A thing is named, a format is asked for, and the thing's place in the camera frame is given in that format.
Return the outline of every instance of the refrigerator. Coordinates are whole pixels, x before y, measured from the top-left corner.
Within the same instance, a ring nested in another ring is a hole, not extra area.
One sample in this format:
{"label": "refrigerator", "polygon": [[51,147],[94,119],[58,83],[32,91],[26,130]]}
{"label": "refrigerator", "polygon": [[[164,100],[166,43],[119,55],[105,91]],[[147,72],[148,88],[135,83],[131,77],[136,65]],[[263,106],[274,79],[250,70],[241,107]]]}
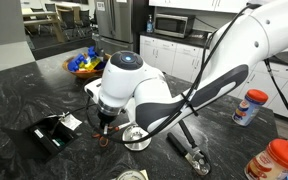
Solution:
{"label": "refrigerator", "polygon": [[148,0],[95,0],[99,48],[105,53],[129,50],[139,53],[139,33],[146,30],[154,7]]}

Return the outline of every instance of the stainless steel bowl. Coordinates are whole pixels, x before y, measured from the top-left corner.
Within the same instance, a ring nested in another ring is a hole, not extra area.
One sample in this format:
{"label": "stainless steel bowl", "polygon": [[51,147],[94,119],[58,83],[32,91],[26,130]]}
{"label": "stainless steel bowl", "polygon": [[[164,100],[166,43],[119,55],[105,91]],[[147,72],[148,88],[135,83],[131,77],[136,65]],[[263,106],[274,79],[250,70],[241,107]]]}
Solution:
{"label": "stainless steel bowl", "polygon": [[[130,126],[123,132],[123,141],[135,141],[145,137],[148,133],[137,125]],[[142,151],[151,143],[151,138],[134,144],[125,144],[125,146],[132,151]]]}

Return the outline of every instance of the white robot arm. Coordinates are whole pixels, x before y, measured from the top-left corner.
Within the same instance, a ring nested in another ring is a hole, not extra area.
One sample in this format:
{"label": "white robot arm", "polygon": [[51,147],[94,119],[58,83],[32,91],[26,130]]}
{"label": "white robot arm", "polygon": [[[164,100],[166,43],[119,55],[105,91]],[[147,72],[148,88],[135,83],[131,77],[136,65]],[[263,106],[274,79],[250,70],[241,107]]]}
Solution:
{"label": "white robot arm", "polygon": [[[228,26],[215,33],[211,50]],[[172,98],[161,71],[127,51],[113,54],[103,77],[86,85],[85,91],[98,104],[102,127],[126,110],[130,121],[147,132],[167,130],[192,113],[188,105],[194,110],[208,105],[239,86],[247,78],[249,67],[287,47],[288,0],[276,0],[236,20],[211,52],[207,65],[210,73],[203,75],[187,99],[183,95]]]}

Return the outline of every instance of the orange lid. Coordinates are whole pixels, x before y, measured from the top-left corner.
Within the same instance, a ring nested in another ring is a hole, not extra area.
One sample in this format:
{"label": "orange lid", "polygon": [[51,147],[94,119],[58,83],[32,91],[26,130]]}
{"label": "orange lid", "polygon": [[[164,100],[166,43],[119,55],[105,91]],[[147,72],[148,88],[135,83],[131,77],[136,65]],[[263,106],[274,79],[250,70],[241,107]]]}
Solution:
{"label": "orange lid", "polygon": [[288,169],[288,141],[274,139],[266,148],[267,153],[275,162]]}
{"label": "orange lid", "polygon": [[265,92],[257,90],[257,89],[250,89],[247,91],[247,96],[252,98],[253,100],[257,102],[266,102],[268,99],[268,96]]}

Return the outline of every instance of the black container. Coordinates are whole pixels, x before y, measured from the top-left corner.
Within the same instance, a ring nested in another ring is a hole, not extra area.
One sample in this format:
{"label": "black container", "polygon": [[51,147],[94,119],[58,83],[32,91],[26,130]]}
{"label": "black container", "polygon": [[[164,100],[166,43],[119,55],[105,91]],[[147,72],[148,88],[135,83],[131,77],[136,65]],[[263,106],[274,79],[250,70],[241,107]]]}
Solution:
{"label": "black container", "polygon": [[23,130],[1,129],[14,142],[23,158],[46,163],[78,138],[59,118],[43,118]]}

